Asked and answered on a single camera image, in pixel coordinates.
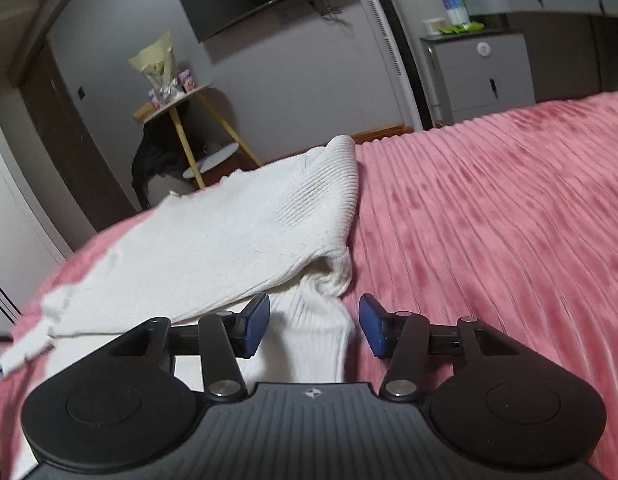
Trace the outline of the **dried flower bouquet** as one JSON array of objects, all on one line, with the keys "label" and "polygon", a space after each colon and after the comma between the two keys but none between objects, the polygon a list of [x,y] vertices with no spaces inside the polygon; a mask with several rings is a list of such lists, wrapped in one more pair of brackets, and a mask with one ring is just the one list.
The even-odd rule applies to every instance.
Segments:
[{"label": "dried flower bouquet", "polygon": [[129,64],[149,81],[161,102],[170,103],[175,99],[179,92],[178,68],[168,30],[153,44],[129,58]]}]

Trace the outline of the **round yellow-legged side table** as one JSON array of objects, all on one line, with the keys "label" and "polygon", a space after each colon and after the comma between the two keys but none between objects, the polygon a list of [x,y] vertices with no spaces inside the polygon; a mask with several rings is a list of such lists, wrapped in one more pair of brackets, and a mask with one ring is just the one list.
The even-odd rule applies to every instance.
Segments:
[{"label": "round yellow-legged side table", "polygon": [[170,103],[158,101],[157,93],[151,91],[152,100],[133,115],[134,122],[142,127],[161,115],[170,116],[190,166],[182,174],[164,176],[190,182],[201,190],[235,169],[262,166],[262,161],[207,98],[211,89],[210,84],[186,84],[178,88]]}]

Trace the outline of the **blue and white tissue box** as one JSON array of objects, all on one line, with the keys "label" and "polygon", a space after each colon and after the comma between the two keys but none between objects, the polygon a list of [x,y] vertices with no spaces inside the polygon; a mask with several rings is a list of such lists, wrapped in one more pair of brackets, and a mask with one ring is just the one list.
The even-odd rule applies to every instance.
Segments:
[{"label": "blue and white tissue box", "polygon": [[464,0],[442,0],[452,25],[465,25],[470,22]]}]

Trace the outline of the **black clothing on chair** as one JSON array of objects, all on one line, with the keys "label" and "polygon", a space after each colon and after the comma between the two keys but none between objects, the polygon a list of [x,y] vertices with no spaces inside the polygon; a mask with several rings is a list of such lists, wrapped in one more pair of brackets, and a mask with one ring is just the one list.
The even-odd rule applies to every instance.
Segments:
[{"label": "black clothing on chair", "polygon": [[190,166],[169,115],[157,117],[143,127],[143,137],[132,160],[132,188],[143,210],[149,208],[148,184],[153,177],[182,172]]}]

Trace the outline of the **white standing air conditioner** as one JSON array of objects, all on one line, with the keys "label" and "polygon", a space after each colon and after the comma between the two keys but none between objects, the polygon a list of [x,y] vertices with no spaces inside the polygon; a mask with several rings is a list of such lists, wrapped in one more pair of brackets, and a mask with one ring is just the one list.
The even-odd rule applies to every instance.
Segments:
[{"label": "white standing air conditioner", "polygon": [[422,57],[417,13],[409,9],[417,0],[360,0],[373,29],[380,55],[388,70],[403,123],[416,131],[434,126],[430,77]]}]

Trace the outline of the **white wardrobe door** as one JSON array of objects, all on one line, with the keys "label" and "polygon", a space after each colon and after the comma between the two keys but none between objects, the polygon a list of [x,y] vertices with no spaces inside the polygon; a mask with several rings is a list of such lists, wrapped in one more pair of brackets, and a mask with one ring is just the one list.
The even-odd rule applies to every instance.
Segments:
[{"label": "white wardrobe door", "polygon": [[31,193],[0,125],[0,330],[10,330],[70,249]]}]

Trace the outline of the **grey dressing table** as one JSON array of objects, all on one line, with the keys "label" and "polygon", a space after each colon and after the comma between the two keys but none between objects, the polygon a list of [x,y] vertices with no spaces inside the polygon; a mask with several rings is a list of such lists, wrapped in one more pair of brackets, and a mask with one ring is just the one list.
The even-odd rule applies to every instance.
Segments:
[{"label": "grey dressing table", "polygon": [[618,0],[464,0],[473,18],[521,32],[538,102],[618,91]]}]

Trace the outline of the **grey bedside cabinet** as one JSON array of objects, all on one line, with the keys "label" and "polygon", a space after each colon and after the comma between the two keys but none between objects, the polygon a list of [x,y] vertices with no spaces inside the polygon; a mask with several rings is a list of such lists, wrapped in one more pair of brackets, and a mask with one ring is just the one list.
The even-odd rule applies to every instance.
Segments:
[{"label": "grey bedside cabinet", "polygon": [[536,102],[524,35],[475,32],[423,38],[440,117],[447,125]]}]

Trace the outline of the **dark wooden door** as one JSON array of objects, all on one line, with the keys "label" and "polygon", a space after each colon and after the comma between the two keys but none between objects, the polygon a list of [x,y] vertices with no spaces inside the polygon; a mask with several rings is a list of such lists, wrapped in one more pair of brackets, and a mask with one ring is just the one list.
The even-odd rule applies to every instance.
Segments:
[{"label": "dark wooden door", "polygon": [[136,214],[72,102],[52,55],[43,47],[20,93],[56,170],[96,231]]}]

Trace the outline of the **white knit sweater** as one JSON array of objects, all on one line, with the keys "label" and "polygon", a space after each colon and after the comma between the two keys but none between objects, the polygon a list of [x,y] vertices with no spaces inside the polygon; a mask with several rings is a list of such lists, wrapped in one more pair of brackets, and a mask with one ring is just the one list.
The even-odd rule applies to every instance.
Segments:
[{"label": "white knit sweater", "polygon": [[271,324],[246,382],[340,382],[354,324],[348,236],[359,196],[356,147],[322,148],[202,192],[167,196],[93,238],[36,293],[0,356],[0,479],[34,465],[22,402],[50,378],[141,322],[188,324],[265,292]]}]

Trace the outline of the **pink ribbed bed blanket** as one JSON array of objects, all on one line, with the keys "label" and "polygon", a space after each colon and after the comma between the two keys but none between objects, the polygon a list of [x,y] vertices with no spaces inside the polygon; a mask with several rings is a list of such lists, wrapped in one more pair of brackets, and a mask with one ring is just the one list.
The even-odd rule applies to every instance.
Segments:
[{"label": "pink ribbed bed blanket", "polygon": [[379,384],[358,301],[481,318],[597,388],[618,479],[618,92],[356,145],[344,377]]}]

